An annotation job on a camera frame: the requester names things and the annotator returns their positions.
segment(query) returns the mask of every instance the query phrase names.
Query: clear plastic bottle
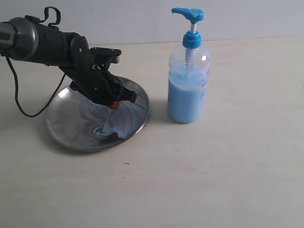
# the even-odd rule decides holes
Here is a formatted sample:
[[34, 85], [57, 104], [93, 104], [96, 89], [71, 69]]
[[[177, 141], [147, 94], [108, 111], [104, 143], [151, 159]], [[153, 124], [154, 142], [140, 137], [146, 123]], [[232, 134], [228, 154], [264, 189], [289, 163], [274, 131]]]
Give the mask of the clear plastic bottle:
[[210, 53], [201, 45], [201, 36], [195, 30], [203, 20], [203, 11], [173, 8], [191, 21], [191, 30], [184, 35], [169, 60], [168, 114], [179, 123], [191, 123], [201, 117], [211, 64]]

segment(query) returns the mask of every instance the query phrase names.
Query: black cable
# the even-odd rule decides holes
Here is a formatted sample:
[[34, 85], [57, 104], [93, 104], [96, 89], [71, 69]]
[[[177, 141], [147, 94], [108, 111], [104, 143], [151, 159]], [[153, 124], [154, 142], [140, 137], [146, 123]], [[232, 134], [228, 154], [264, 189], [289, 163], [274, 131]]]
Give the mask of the black cable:
[[27, 116], [27, 117], [36, 117], [36, 116], [38, 116], [38, 115], [41, 114], [41, 113], [49, 106], [49, 104], [52, 102], [52, 100], [53, 100], [54, 96], [56, 95], [58, 89], [61, 87], [61, 84], [62, 84], [63, 80], [65, 79], [66, 74], [64, 74], [64, 75], [62, 76], [62, 79], [61, 79], [61, 81], [60, 81], [58, 87], [56, 88], [55, 92], [53, 93], [53, 95], [51, 96], [51, 98], [49, 99], [49, 101], [47, 102], [47, 104], [46, 104], [39, 112], [37, 112], [36, 114], [34, 114], [34, 115], [29, 115], [29, 114], [25, 113], [25, 111], [21, 108], [20, 103], [19, 103], [19, 100], [18, 100], [19, 85], [18, 85], [17, 73], [16, 73], [16, 71], [15, 71], [15, 69], [14, 69], [14, 67], [13, 67], [13, 65], [12, 65], [12, 63], [11, 63], [11, 61], [10, 61], [10, 58], [9, 58], [8, 56], [6, 56], [6, 61], [7, 61], [8, 65], [9, 65], [9, 67], [10, 67], [10, 69], [11, 69], [13, 75], [14, 75], [14, 79], [15, 79], [15, 102], [16, 102], [16, 105], [17, 105], [18, 109], [21, 111], [22, 114], [24, 114], [24, 115]]

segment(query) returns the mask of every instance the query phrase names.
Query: table surface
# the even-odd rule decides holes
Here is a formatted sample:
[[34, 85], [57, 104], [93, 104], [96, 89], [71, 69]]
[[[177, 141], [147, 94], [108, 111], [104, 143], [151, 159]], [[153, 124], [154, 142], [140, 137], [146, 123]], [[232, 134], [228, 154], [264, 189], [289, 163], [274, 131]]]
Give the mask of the table surface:
[[[146, 90], [151, 114], [132, 139], [90, 154], [53, 142], [43, 114], [18, 111], [0, 59], [0, 227], [303, 228], [304, 38], [205, 44], [213, 63], [203, 115], [190, 124], [166, 113], [175, 44], [111, 46], [122, 50], [111, 72]], [[62, 73], [13, 64], [34, 113]]]

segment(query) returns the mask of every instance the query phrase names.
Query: blue bottle cap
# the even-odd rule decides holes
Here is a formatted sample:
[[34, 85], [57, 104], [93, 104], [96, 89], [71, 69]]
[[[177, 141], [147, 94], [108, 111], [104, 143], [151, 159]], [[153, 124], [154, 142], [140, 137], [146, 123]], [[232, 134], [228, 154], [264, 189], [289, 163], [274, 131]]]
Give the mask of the blue bottle cap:
[[191, 29], [183, 37], [183, 46], [188, 49], [196, 49], [201, 46], [201, 35], [196, 31], [196, 23], [204, 19], [204, 12], [191, 8], [173, 8], [171, 11], [183, 15], [191, 22]]

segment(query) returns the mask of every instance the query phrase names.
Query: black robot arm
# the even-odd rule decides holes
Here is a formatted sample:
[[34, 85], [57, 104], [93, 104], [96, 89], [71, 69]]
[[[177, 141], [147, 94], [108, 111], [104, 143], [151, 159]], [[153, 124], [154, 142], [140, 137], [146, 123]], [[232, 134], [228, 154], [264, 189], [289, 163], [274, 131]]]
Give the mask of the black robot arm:
[[[42, 25], [48, 10], [57, 13], [56, 22]], [[70, 87], [94, 103], [112, 106], [116, 101], [135, 102], [135, 92], [125, 88], [119, 78], [109, 72], [111, 63], [118, 63], [121, 51], [109, 48], [89, 49], [85, 37], [62, 32], [60, 11], [45, 8], [45, 19], [25, 16], [0, 22], [0, 54], [14, 60], [59, 67], [72, 79]]]

